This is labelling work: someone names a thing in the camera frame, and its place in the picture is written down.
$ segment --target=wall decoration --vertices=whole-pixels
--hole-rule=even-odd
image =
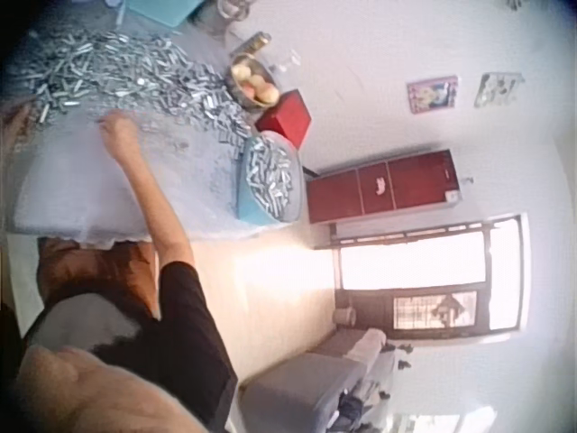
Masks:
[[[475,106],[504,106],[515,100],[515,94],[525,82],[519,73],[489,72],[481,77]]]
[[[434,78],[407,84],[408,102],[414,115],[440,108],[453,108],[459,79]]]

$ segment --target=cabinet door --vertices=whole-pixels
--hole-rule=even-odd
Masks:
[[[459,181],[449,151],[389,161],[389,173],[397,208],[452,201]]]
[[[385,212],[395,208],[386,162],[360,168],[359,185],[365,214]]]
[[[362,215],[356,170],[309,181],[307,197],[308,217],[311,223]]]

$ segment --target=metal parts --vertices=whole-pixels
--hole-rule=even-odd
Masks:
[[[292,190],[291,159],[266,137],[259,136],[247,155],[246,182],[255,199],[282,220]]]
[[[31,47],[7,69],[14,84],[37,95],[40,128],[81,100],[105,107],[157,112],[219,132],[238,158],[251,135],[243,109],[211,65],[188,59],[168,37],[147,39],[76,27],[31,34]]]

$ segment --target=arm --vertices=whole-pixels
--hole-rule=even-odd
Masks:
[[[171,262],[194,266],[194,256],[184,228],[142,157],[134,122],[115,110],[101,119],[100,132],[106,149],[133,187],[159,254],[160,268]]]

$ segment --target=tiled floor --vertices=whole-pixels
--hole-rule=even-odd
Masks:
[[[193,243],[208,307],[240,382],[318,342],[333,325],[332,255],[313,251],[306,224],[253,239]],[[32,236],[10,235],[21,326],[41,309]]]

